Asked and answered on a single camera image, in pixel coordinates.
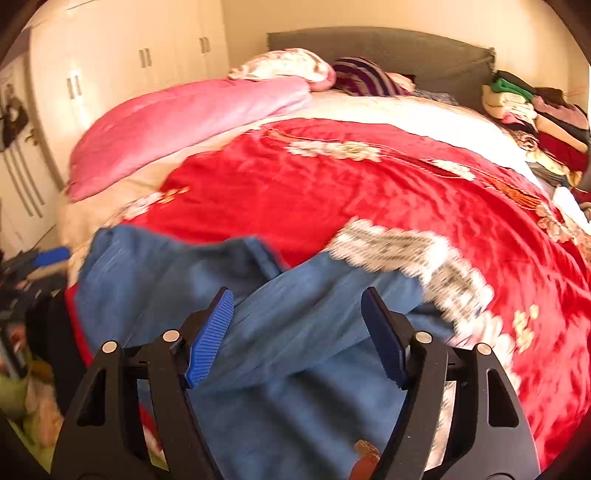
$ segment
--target purple striped cloth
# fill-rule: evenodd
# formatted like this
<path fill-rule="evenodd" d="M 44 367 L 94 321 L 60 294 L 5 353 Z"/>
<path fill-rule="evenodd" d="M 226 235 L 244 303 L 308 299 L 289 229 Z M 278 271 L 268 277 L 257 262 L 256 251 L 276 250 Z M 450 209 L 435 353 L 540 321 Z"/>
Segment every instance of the purple striped cloth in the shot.
<path fill-rule="evenodd" d="M 341 57 L 333 63 L 335 88 L 353 96 L 410 95 L 379 66 L 362 57 Z"/>

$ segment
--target pink pillow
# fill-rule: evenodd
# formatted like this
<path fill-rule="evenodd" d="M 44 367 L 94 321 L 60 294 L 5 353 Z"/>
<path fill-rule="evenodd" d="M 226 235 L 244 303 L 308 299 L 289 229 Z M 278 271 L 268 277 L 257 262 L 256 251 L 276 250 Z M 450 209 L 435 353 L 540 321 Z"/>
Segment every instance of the pink pillow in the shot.
<path fill-rule="evenodd" d="M 335 86 L 335 82 L 335 69 L 329 65 L 329 74 L 328 77 L 326 77 L 326 80 L 321 80 L 320 82 L 308 82 L 308 84 L 310 85 L 311 92 L 324 92 L 325 90 L 330 90 L 333 86 Z"/>
<path fill-rule="evenodd" d="M 74 147 L 68 197 L 83 200 L 154 160 L 310 100 L 308 82 L 295 76 L 203 80 L 129 100 L 99 118 Z"/>

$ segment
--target white wardrobe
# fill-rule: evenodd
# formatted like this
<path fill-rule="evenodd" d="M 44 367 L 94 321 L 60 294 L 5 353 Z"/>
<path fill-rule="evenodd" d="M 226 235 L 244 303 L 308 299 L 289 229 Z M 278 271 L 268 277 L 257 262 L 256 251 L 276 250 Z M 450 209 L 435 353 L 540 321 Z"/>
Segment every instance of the white wardrobe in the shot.
<path fill-rule="evenodd" d="M 114 106 L 228 72 L 221 0 L 49 0 L 29 26 L 41 133 L 64 181 L 73 147 Z"/>
<path fill-rule="evenodd" d="M 0 67 L 0 249 L 9 257 L 56 224 L 58 188 L 31 119 L 26 59 L 23 52 Z"/>

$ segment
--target folded clothes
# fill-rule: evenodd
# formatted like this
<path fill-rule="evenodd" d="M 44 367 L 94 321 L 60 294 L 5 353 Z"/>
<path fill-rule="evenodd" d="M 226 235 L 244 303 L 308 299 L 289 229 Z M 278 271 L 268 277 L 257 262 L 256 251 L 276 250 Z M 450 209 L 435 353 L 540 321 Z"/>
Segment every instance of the folded clothes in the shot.
<path fill-rule="evenodd" d="M 536 88 L 529 85 L 527 82 L 521 80 L 517 75 L 513 75 L 510 72 L 506 72 L 504 70 L 498 70 L 493 77 L 493 81 L 497 81 L 499 78 L 506 80 L 509 83 L 519 87 L 521 90 L 525 90 L 526 92 L 536 95 L 537 90 Z"/>
<path fill-rule="evenodd" d="M 531 102 L 531 99 L 534 97 L 534 95 L 527 90 L 524 90 L 523 88 L 520 88 L 511 82 L 507 82 L 507 80 L 504 78 L 497 78 L 493 83 L 491 83 L 491 89 L 496 93 L 516 93 L 517 95 L 524 97 L 528 102 Z"/>
<path fill-rule="evenodd" d="M 490 106 L 484 101 L 482 102 L 482 106 L 486 113 L 493 118 L 501 120 L 503 124 L 529 125 L 530 128 L 528 128 L 527 131 L 531 131 L 535 134 L 536 128 L 534 120 L 537 117 L 537 113 L 534 110 L 528 110 L 527 113 L 524 113 L 524 111 L 514 109 L 511 106 Z"/>
<path fill-rule="evenodd" d="M 515 140 L 515 143 L 523 150 L 534 151 L 540 147 L 538 138 L 535 135 L 524 132 L 521 129 L 509 129 L 509 133 L 513 137 L 513 140 Z"/>
<path fill-rule="evenodd" d="M 553 173 L 539 163 L 531 164 L 530 169 L 536 177 L 548 182 L 552 187 L 570 187 L 569 180 L 566 176 Z"/>
<path fill-rule="evenodd" d="M 554 122 L 556 125 L 568 132 L 569 135 L 576 138 L 580 142 L 583 142 L 584 144 L 589 143 L 589 130 L 582 130 L 580 128 L 573 127 L 571 124 L 563 122 L 562 120 L 553 117 L 549 113 L 540 112 L 540 115 L 546 117 L 551 122 Z"/>
<path fill-rule="evenodd" d="M 510 131 L 525 132 L 525 133 L 530 134 L 536 138 L 538 136 L 538 132 L 535 130 L 534 127 L 532 127 L 529 124 L 524 124 L 522 122 L 511 122 L 511 121 L 507 121 L 507 120 L 505 122 L 503 122 L 503 120 L 501 120 L 501 125 Z"/>
<path fill-rule="evenodd" d="M 570 135 L 564 128 L 561 128 L 552 120 L 547 119 L 544 115 L 538 115 L 535 119 L 535 126 L 540 132 L 547 133 L 548 135 L 552 135 L 554 138 L 558 140 L 562 140 L 564 143 L 570 145 L 571 147 L 579 150 L 580 152 L 587 153 L 589 147 L 587 144 L 577 140 L 575 137 Z"/>
<path fill-rule="evenodd" d="M 564 174 L 558 173 L 558 175 L 564 175 L 564 177 L 569 182 L 569 185 L 568 185 L 569 187 L 576 187 L 577 185 L 579 185 L 581 178 L 583 178 L 583 172 L 569 170 L 569 168 L 566 165 L 563 165 L 561 162 L 556 160 L 556 158 L 554 158 L 550 153 L 548 153 L 548 151 L 546 151 L 546 150 L 545 151 L 539 150 L 539 151 L 542 152 L 546 156 L 546 158 L 548 158 L 550 160 L 553 167 L 561 167 L 566 172 Z M 551 167 L 547 166 L 542 161 L 539 161 L 538 163 L 540 165 L 542 165 L 543 167 L 545 167 L 546 170 L 549 170 L 550 172 L 556 170 L 556 168 L 551 168 Z"/>
<path fill-rule="evenodd" d="M 537 95 L 541 96 L 544 99 L 544 101 L 551 106 L 566 107 L 568 105 L 564 100 L 563 91 L 558 88 L 539 87 L 536 89 L 536 91 Z"/>
<path fill-rule="evenodd" d="M 515 102 L 508 98 L 502 98 L 502 95 L 519 97 L 523 101 Z M 482 86 L 482 102 L 489 106 L 489 109 L 486 110 L 487 113 L 494 116 L 495 118 L 502 118 L 507 112 L 515 113 L 516 115 L 520 116 L 526 116 L 530 120 L 533 120 L 538 116 L 538 113 L 534 110 L 534 106 L 531 103 L 525 103 L 525 98 L 523 98 L 521 95 L 509 92 L 495 93 L 488 85 Z"/>
<path fill-rule="evenodd" d="M 576 108 L 576 109 L 577 109 L 579 112 L 581 112 L 581 113 L 582 113 L 582 114 L 585 116 L 585 118 L 587 118 L 587 112 L 586 112 L 585 110 L 583 110 L 583 109 L 580 107 L 580 105 L 577 105 L 577 104 L 575 104 L 575 105 L 574 105 L 574 107 L 575 107 L 575 108 Z"/>
<path fill-rule="evenodd" d="M 556 108 L 552 105 L 548 105 L 539 95 L 536 95 L 531 103 L 539 113 L 548 113 L 554 118 L 570 124 L 573 127 L 580 128 L 581 130 L 589 130 L 589 120 L 587 119 L 587 115 L 575 105 L 559 106 Z"/>
<path fill-rule="evenodd" d="M 591 222 L 591 203 L 589 202 L 584 202 L 581 203 L 581 205 L 579 205 L 579 207 L 581 208 L 581 210 L 583 211 L 583 213 L 585 214 L 585 218 Z"/>
<path fill-rule="evenodd" d="M 539 133 L 540 148 L 549 151 L 560 162 L 573 171 L 585 171 L 589 164 L 589 157 L 586 153 L 576 150 L 571 145 L 564 143 L 545 132 Z"/>
<path fill-rule="evenodd" d="M 550 172 L 557 175 L 567 176 L 570 172 L 570 169 L 566 165 L 556 160 L 552 154 L 548 153 L 546 150 L 542 150 L 541 148 L 527 152 L 525 157 L 528 163 L 539 163 L 546 170 L 549 170 Z"/>
<path fill-rule="evenodd" d="M 511 92 L 496 93 L 491 90 L 490 85 L 482 86 L 482 97 L 490 106 L 503 106 L 507 102 L 527 103 L 527 100 L 523 95 Z"/>

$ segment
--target white wall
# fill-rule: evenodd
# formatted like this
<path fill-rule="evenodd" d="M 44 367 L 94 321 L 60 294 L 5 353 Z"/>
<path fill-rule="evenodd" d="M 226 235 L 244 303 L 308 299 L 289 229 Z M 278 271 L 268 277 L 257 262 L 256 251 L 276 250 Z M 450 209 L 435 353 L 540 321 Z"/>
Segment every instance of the white wall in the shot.
<path fill-rule="evenodd" d="M 495 47 L 497 67 L 587 105 L 588 63 L 543 0 L 223 0 L 230 63 L 266 50 L 266 33 L 371 25 L 419 30 Z"/>

